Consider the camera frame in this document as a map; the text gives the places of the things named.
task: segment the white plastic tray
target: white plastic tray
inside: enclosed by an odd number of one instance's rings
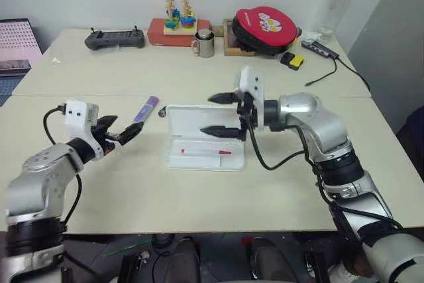
[[[240,171],[244,168],[244,143],[219,139],[200,131],[209,125],[240,128],[234,107],[169,105],[166,108],[170,138],[162,160],[171,169]]]

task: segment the yellow object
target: yellow object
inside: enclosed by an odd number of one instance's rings
[[[303,60],[305,58],[303,56],[294,56],[293,59],[289,62],[289,68],[293,70],[298,70],[300,66],[303,64]]]

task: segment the laptop screen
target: laptop screen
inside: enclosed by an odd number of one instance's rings
[[[0,20],[0,76],[25,75],[41,55],[28,19]]]

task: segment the black cable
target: black cable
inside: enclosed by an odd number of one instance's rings
[[[82,193],[82,181],[79,174],[75,175],[75,178],[77,178],[78,183],[78,192],[77,196],[75,197],[74,203],[71,206],[71,209],[69,210],[68,214],[65,217],[64,225],[68,224],[69,219],[71,219],[72,214],[74,213],[75,208],[77,207],[78,202],[80,201],[81,193]]]
[[[54,109],[49,110],[46,114],[44,114],[44,117],[42,118],[42,125],[44,126],[44,131],[46,132],[46,135],[48,137],[48,139],[50,140],[50,142],[52,142],[53,145],[56,144],[56,142],[54,141],[52,135],[50,134],[50,132],[48,131],[48,127],[47,127],[47,118],[53,114],[54,112],[58,112],[62,110],[62,106],[59,105],[57,107],[55,107]]]
[[[315,82],[321,81],[322,79],[326,78],[327,76],[330,76],[331,74],[336,73],[336,71],[337,71],[337,63],[336,63],[336,60],[334,60],[332,57],[329,57],[329,58],[330,58],[330,59],[334,62],[334,71],[332,71],[332,72],[330,72],[330,73],[327,73],[327,74],[325,74],[324,76],[321,76],[319,79],[316,79],[316,80],[313,80],[313,81],[307,82],[307,83],[305,84],[305,86],[310,86],[310,85],[314,84]]]
[[[320,175],[317,174],[316,176],[317,176],[317,180],[318,180],[318,188],[319,188],[319,193],[321,194],[321,197],[323,198],[323,200],[328,205],[331,205],[332,202],[327,198],[327,196],[324,193],[324,189],[323,189],[323,185],[322,185],[322,179],[321,179]],[[363,217],[369,217],[369,218],[374,218],[374,219],[378,219],[378,220],[381,220],[381,221],[385,221],[385,222],[391,223],[392,225],[395,225],[399,230],[403,230],[402,225],[398,221],[396,221],[395,219],[392,219],[392,218],[389,218],[389,217],[384,217],[383,215],[378,215],[376,213],[371,213],[371,212],[341,207],[339,205],[338,205],[338,207],[341,211],[344,211],[344,212],[347,212],[347,213],[352,213],[354,215],[361,215]]]
[[[46,132],[46,135],[48,137],[48,139],[50,140],[50,142],[55,145],[56,141],[53,139],[52,135],[50,134],[50,131],[48,130],[48,126],[47,126],[47,119],[48,117],[57,112],[57,111],[61,111],[64,112],[66,109],[65,105],[59,105],[57,107],[55,107],[54,109],[49,110],[46,114],[44,114],[44,117],[42,119],[42,124],[44,127],[44,131]],[[77,207],[78,202],[80,201],[80,197],[81,197],[81,193],[82,193],[82,181],[81,181],[81,177],[79,174],[76,174],[75,177],[77,178],[77,183],[78,183],[78,192],[77,192],[77,196],[74,200],[74,203],[71,206],[71,209],[69,210],[68,214],[65,217],[65,220],[63,221],[64,225],[68,224],[69,219],[72,216],[72,213],[75,211],[75,208]],[[94,270],[90,269],[90,267],[84,265],[83,263],[81,263],[79,260],[77,260],[76,258],[74,258],[72,255],[70,255],[68,252],[64,251],[64,257],[67,258],[69,261],[71,261],[72,263],[74,263],[76,266],[82,268],[83,270],[85,270],[87,273],[90,273],[98,282],[103,282],[103,280],[101,279],[100,275],[98,275],[98,273],[96,273]]]
[[[174,234],[169,234],[165,239],[159,239],[158,235],[152,235],[152,246],[156,249],[165,249],[168,248],[175,239]]]
[[[353,73],[355,73],[358,77],[361,78],[361,80],[364,82],[365,86],[368,88],[368,91],[371,91],[370,89],[370,85],[368,84],[368,82],[355,70],[353,70],[352,68],[349,68],[342,60],[340,60],[340,58],[337,58],[338,61],[340,61],[341,64],[343,64],[343,66],[345,66],[345,68]]]
[[[48,130],[48,126],[47,126],[47,119],[48,117],[57,112],[57,111],[61,111],[64,112],[65,111],[66,106],[65,105],[59,105],[57,107],[55,107],[54,109],[49,110],[46,114],[44,114],[44,117],[42,119],[42,124],[44,127],[44,132],[46,132],[46,135],[48,137],[48,139],[50,140],[50,142],[52,142],[53,145],[56,144],[56,141],[53,139],[52,135],[50,134],[50,131]],[[80,197],[81,197],[81,193],[82,193],[82,181],[81,181],[81,177],[79,174],[75,175],[75,178],[77,179],[77,183],[78,183],[78,192],[77,192],[77,196],[75,197],[74,203],[71,206],[71,209],[69,210],[68,214],[65,217],[64,220],[64,225],[68,224],[69,219],[71,219],[72,213],[74,212],[75,208],[77,207],[78,202],[80,201]]]
[[[273,166],[273,167],[269,167],[269,166],[265,163],[265,161],[264,161],[264,159],[263,159],[262,155],[260,154],[259,147],[258,147],[258,143],[256,142],[256,137],[254,136],[254,132],[253,132],[253,128],[252,128],[252,123],[251,123],[250,117],[245,117],[245,120],[246,120],[246,123],[247,123],[247,127],[248,127],[249,134],[250,134],[250,139],[251,139],[251,141],[252,141],[253,149],[254,149],[254,152],[255,152],[255,154],[256,154],[256,157],[258,157],[259,162],[261,163],[261,165],[262,165],[265,169],[267,169],[267,170],[275,170],[275,169],[277,169],[278,167],[280,167],[280,166],[284,165],[284,164],[285,164],[286,162],[288,162],[289,160],[291,160],[293,157],[296,157],[296,156],[298,156],[298,155],[301,155],[301,154],[304,154],[304,153],[305,153],[303,150],[301,150],[301,151],[299,151],[299,152],[294,152],[293,154],[291,154],[291,155],[289,155],[289,156],[285,157],[285,158],[284,158],[281,162],[279,162],[277,165],[275,165],[275,166]]]
[[[97,282],[103,283],[102,278],[100,277],[100,275],[96,271],[90,269],[88,266],[86,266],[85,264],[81,263],[79,260],[77,260],[72,255],[70,255],[67,251],[64,251],[64,257],[67,258],[72,263],[74,263],[79,268],[82,268],[87,273],[90,273]]]
[[[317,176],[319,193],[321,194],[321,197],[323,198],[323,200],[328,205],[331,205],[331,201],[327,198],[327,196],[324,193],[321,176],[316,173],[315,164],[309,159],[309,149],[307,147],[307,143],[306,143],[305,136],[303,135],[303,131],[297,125],[287,125],[285,128],[286,129],[294,128],[294,129],[297,130],[297,133],[299,134],[299,138],[300,138],[302,146],[303,146],[303,150],[305,151],[305,160],[309,165],[311,165],[313,173]],[[392,225],[395,225],[399,230],[403,229],[401,224],[399,222],[397,222],[396,220],[392,219],[392,218],[384,217],[383,215],[378,215],[376,213],[370,213],[370,212],[366,212],[366,211],[346,208],[346,207],[342,207],[342,206],[339,206],[339,205],[338,205],[338,207],[340,208],[341,211],[344,211],[344,212],[347,212],[347,213],[352,213],[354,215],[361,215],[363,217],[369,217],[369,218],[374,218],[374,219],[386,221],[388,223],[391,223]]]
[[[156,283],[154,279],[154,269],[156,268],[156,263],[158,263],[160,258],[171,255],[170,251],[160,252],[157,249],[168,248],[174,242],[175,235],[169,234],[165,239],[160,239],[158,235],[152,235],[152,238],[153,238],[152,240],[153,251],[158,255],[156,260],[153,262],[153,266],[152,266],[152,282]]]
[[[156,268],[156,264],[158,263],[159,259],[165,256],[170,256],[171,252],[169,251],[165,251],[163,253],[158,253],[158,257],[156,258],[156,260],[153,262],[153,266],[152,266],[152,282],[156,283],[156,280],[154,279],[154,269]]]

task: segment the person's foot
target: person's foot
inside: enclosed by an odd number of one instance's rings
[[[200,283],[199,256],[191,239],[182,239],[170,258],[165,283]]]
[[[360,276],[350,273],[343,262],[340,262],[329,267],[329,278],[332,283],[351,283],[360,278]]]
[[[292,266],[272,241],[255,238],[248,246],[248,256],[254,279],[299,282]]]

